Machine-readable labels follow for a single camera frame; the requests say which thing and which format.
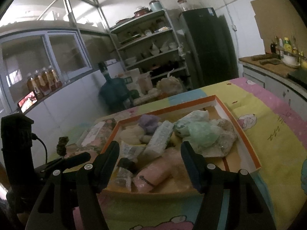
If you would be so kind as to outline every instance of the bottle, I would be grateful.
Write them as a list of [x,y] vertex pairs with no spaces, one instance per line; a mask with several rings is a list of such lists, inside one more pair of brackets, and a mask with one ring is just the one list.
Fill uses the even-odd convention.
[[301,67],[302,69],[307,70],[307,60],[305,60],[305,58],[304,58],[304,53],[303,53],[303,51],[300,52],[300,56],[301,56],[301,58],[300,58],[300,67]]
[[43,94],[38,88],[38,85],[36,84],[34,78],[32,77],[31,73],[27,74],[27,87],[29,89],[29,92],[34,91],[36,93],[37,99],[41,99],[43,97]]
[[276,44],[273,40],[272,40],[272,43],[270,45],[270,48],[271,48],[271,53],[276,53]]
[[296,38],[295,37],[293,37],[292,53],[298,54],[298,48],[297,48],[297,45],[296,45]]
[[43,80],[45,81],[46,85],[48,86],[50,91],[55,91],[56,90],[56,84],[53,80],[52,75],[50,75],[49,71],[44,67],[42,69],[42,77]]
[[42,92],[44,96],[50,93],[48,86],[46,85],[45,81],[43,80],[43,77],[38,72],[38,70],[34,72],[34,80],[35,80],[35,83],[37,83],[40,91]]
[[52,66],[48,67],[48,74],[50,75],[51,79],[56,85],[56,88],[62,87],[62,82],[60,81],[58,75],[56,74],[56,71],[52,68]]
[[279,38],[279,47],[280,47],[280,50],[279,50],[280,59],[283,59],[284,58],[284,52],[283,52],[282,48],[284,48],[284,44],[283,44],[281,38]]
[[285,51],[292,53],[292,46],[291,46],[291,41],[289,40],[288,37],[284,38],[284,49]]

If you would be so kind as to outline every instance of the black cable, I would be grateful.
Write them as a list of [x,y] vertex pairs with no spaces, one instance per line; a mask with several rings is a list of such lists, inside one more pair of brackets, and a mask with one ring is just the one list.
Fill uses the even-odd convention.
[[40,141],[41,144],[44,146],[44,148],[45,148],[45,153],[46,153],[46,163],[47,163],[48,152],[47,152],[47,148],[46,148],[44,142],[43,142],[36,134],[34,134],[34,133],[32,133],[32,139],[33,139],[33,140],[38,140],[38,141]]

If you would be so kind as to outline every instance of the white cabinet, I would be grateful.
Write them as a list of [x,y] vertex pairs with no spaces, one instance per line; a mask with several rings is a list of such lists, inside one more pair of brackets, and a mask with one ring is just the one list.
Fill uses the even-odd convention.
[[265,88],[286,102],[303,120],[307,121],[307,102],[300,95],[268,76],[266,76]]
[[243,70],[243,77],[273,93],[275,96],[286,102],[292,110],[301,116],[303,120],[307,121],[307,101],[295,91],[265,74],[246,67],[243,67]]

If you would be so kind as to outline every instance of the teal canister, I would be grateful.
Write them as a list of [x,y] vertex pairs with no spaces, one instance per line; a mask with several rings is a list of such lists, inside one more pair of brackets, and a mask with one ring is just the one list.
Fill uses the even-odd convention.
[[160,1],[157,1],[157,0],[152,0],[149,3],[149,6],[150,6],[152,12],[156,12],[156,11],[159,11],[159,10],[163,9]]

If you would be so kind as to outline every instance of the open box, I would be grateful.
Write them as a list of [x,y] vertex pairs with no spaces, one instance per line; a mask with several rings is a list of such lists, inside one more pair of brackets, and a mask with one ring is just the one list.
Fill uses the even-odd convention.
[[[234,132],[238,136],[237,140],[234,142],[229,154],[226,157],[206,158],[206,161],[208,163],[213,163],[217,165],[220,169],[231,172],[238,172],[238,170],[240,169],[246,169],[249,173],[253,173],[261,168],[258,156],[256,155],[253,147],[251,146],[251,143],[248,141],[242,128],[239,126],[237,120],[233,117],[227,107],[220,101],[220,99],[215,95],[170,106],[147,114],[159,116],[162,119],[161,121],[168,120],[174,123],[178,119],[184,117],[185,115],[189,114],[194,110],[207,110],[209,112],[209,117],[211,120],[219,118],[229,120],[234,127]],[[109,140],[107,141],[101,153],[106,150],[111,141],[114,140],[120,143],[120,132],[125,129],[126,126],[137,124],[137,120],[140,117],[141,115],[119,121],[116,124],[112,134],[110,135]],[[155,195],[156,198],[157,195],[188,196],[197,193],[197,191],[193,188],[187,190],[179,189],[178,187],[176,187],[176,182],[174,181],[174,179],[169,178],[162,184],[158,185],[152,192],[140,194],[135,193],[133,191],[129,192],[127,189],[120,188],[118,186],[113,186],[113,178],[114,174],[110,179],[108,187],[104,191],[106,193],[112,193],[113,195],[117,196],[137,194],[139,196],[149,197]]]

